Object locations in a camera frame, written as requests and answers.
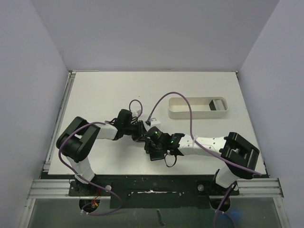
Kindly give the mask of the black card holder wallet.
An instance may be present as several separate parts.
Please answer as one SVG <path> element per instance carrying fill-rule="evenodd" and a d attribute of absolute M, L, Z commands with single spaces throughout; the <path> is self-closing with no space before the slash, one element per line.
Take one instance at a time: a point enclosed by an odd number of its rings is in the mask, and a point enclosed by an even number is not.
<path fill-rule="evenodd" d="M 158 161 L 164 159 L 163 152 L 151 152 L 149 153 L 150 161 Z"/>

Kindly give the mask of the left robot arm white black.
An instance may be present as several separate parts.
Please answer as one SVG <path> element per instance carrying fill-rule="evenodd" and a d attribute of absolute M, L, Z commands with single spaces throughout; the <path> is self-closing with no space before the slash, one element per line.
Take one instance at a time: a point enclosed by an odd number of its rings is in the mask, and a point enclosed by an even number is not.
<path fill-rule="evenodd" d="M 85 195 L 95 193 L 97 183 L 88 155 L 97 139 L 117 141 L 127 135 L 135 142 L 143 142 L 146 129 L 143 121 L 133 116 L 129 110 L 120 110 L 111 121 L 89 123 L 77 116 L 59 136 L 56 147 L 63 164 L 70 168 L 75 179 L 80 182 L 80 190 Z"/>

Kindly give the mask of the stack of silver credit cards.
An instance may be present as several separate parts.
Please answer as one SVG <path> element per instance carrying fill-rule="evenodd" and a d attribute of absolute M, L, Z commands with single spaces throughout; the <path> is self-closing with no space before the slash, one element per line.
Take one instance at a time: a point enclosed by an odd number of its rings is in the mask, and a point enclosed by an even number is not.
<path fill-rule="evenodd" d="M 220 99 L 213 99 L 209 103 L 209 108 L 211 111 L 225 111 L 225 106 Z"/>

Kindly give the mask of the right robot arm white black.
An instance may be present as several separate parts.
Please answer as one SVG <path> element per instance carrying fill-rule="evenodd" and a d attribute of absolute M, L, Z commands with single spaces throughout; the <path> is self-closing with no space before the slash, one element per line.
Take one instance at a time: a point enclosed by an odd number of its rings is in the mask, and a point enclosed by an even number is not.
<path fill-rule="evenodd" d="M 183 133 L 172 135 L 152 127 L 145 135 L 144 149 L 150 160 L 165 159 L 167 155 L 213 156 L 225 163 L 218 168 L 212 181 L 212 190 L 223 194 L 238 179 L 250 180 L 254 175 L 259 157 L 259 149 L 240 134 L 230 132 L 228 136 L 217 138 L 192 137 Z"/>

